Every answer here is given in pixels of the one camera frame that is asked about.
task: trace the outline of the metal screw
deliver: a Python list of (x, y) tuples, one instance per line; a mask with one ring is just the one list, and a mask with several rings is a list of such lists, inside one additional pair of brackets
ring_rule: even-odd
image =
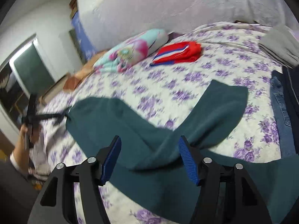
[(209, 158), (209, 157), (205, 157), (205, 158), (204, 158), (204, 162), (205, 162), (205, 163), (211, 163), (211, 162), (212, 162), (212, 159)]
[(241, 163), (236, 164), (236, 169), (243, 169), (243, 165)]
[(64, 164), (63, 164), (63, 163), (58, 163), (58, 164), (56, 165), (56, 168), (57, 168), (57, 169), (62, 169), (62, 168), (64, 168)]
[(92, 157), (88, 158), (87, 161), (88, 161), (89, 163), (93, 163), (93, 162), (96, 161), (96, 158), (92, 156)]

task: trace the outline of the black gripper frame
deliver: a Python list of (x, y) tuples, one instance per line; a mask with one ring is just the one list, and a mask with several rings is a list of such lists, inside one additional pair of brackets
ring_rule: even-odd
[[(243, 165), (210, 162), (182, 138), (197, 164), (201, 186), (190, 224), (272, 224), (267, 206)], [(219, 198), (220, 183), (225, 183), (224, 200)]]
[(79, 165), (66, 167), (63, 163), (57, 164), (35, 201), (28, 224), (78, 224), (75, 182), (80, 183), (86, 224), (110, 224), (98, 186), (107, 181), (101, 178), (102, 166), (118, 140), (120, 138), (115, 136), (110, 146), (100, 149), (96, 157)]

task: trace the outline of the folded gray towel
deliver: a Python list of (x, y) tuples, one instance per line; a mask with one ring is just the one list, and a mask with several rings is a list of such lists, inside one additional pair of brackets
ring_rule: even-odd
[(299, 65), (299, 42), (285, 25), (273, 27), (261, 38), (259, 47), (283, 66), (294, 68)]

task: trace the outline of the denim jeans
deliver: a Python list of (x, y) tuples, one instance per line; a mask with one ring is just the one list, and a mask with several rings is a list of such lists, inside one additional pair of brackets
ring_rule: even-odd
[(279, 134), (280, 153), (281, 157), (284, 158), (295, 155), (296, 152), (291, 121), (284, 101), (281, 76), (282, 74), (277, 71), (272, 72), (270, 97)]

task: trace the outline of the blue gripper pad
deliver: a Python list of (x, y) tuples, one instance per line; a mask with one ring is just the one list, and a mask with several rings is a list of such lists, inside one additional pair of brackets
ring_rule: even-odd
[(198, 176), (197, 164), (195, 163), (187, 144), (189, 143), (187, 142), (186, 138), (181, 136), (180, 140), (178, 141), (178, 150), (180, 151), (189, 179), (198, 185), (200, 179)]
[(121, 138), (117, 137), (115, 142), (112, 142), (112, 146), (110, 146), (111, 149), (104, 161), (104, 164), (102, 165), (102, 176), (101, 176), (101, 182), (105, 184), (107, 181), (109, 181), (114, 166), (116, 164), (116, 161), (118, 159), (119, 153), (121, 152)]

